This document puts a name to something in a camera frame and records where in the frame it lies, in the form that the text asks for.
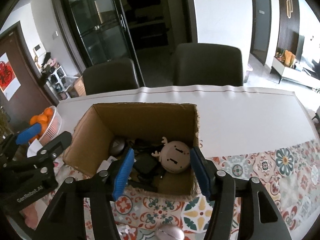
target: white tablecloth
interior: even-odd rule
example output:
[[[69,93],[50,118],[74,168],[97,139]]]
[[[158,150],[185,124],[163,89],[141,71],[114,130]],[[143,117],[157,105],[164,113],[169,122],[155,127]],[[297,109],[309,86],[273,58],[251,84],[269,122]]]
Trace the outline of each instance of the white tablecloth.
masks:
[[[205,157],[258,153],[313,139],[320,142],[308,112],[294,92],[231,86],[140,88],[67,99],[57,107],[62,117],[61,132],[72,133],[92,104],[108,102],[196,104]],[[318,208],[291,231],[292,239],[302,239],[319,213]]]

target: fruit basket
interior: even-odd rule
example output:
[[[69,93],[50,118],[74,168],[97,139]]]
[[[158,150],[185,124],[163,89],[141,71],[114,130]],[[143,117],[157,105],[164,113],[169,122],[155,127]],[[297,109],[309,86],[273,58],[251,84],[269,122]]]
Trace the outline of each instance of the fruit basket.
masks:
[[[55,106],[50,106],[50,108],[53,110],[53,116],[51,121],[48,123],[48,128],[39,138],[39,142],[42,144],[42,146],[46,145],[58,135],[62,125],[62,118],[59,115],[57,108]]]

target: floral tile pattern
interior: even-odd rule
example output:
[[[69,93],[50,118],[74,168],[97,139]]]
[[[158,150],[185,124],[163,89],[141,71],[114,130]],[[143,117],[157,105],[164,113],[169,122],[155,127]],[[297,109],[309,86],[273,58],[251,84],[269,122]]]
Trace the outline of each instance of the floral tile pattern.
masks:
[[[296,229],[320,205],[320,145],[315,140],[267,152],[213,157],[211,160],[218,169],[235,178],[259,177],[289,230]],[[77,180],[88,178],[61,161],[56,160],[54,170],[59,186],[69,176]],[[43,198],[47,205],[57,190]],[[123,234],[124,240],[156,240],[155,230],[162,224],[182,228],[185,240],[202,240],[214,202],[207,202],[202,195],[190,202],[176,202],[125,190],[117,201],[111,202],[111,207],[116,223],[130,226],[129,233]],[[236,198],[231,240],[237,239],[240,212],[241,199]],[[87,240],[94,240],[90,199],[84,199],[84,217]]]

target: chair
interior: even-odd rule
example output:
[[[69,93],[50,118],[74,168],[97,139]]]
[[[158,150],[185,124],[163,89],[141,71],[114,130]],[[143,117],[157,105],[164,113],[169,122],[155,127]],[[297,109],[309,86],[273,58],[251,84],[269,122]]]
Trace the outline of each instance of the chair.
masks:
[[[114,59],[83,72],[87,95],[139,88],[134,63],[129,58]]]
[[[226,45],[182,43],[174,58],[175,86],[242,86],[241,51]]]

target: orange fruit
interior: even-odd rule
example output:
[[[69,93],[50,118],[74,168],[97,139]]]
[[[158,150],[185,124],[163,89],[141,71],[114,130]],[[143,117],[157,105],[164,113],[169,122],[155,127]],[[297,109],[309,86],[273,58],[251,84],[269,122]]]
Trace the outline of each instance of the orange fruit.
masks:
[[[33,117],[31,117],[29,124],[34,125],[37,121],[38,121],[38,116],[34,115]]]
[[[40,121],[44,121],[45,123],[47,123],[48,117],[45,114],[40,114],[40,115],[38,115],[37,122],[40,122]]]
[[[45,130],[47,130],[48,128],[48,124],[45,121],[38,121],[39,124],[41,124],[41,132],[39,133],[40,136],[42,136],[45,132]]]
[[[52,110],[52,108],[50,108],[50,107],[47,107],[47,108],[43,111],[43,113],[44,113],[48,118],[53,116],[53,110]]]
[[[36,136],[33,136],[30,140],[29,143],[32,143],[35,139],[39,140],[40,136],[37,134]]]

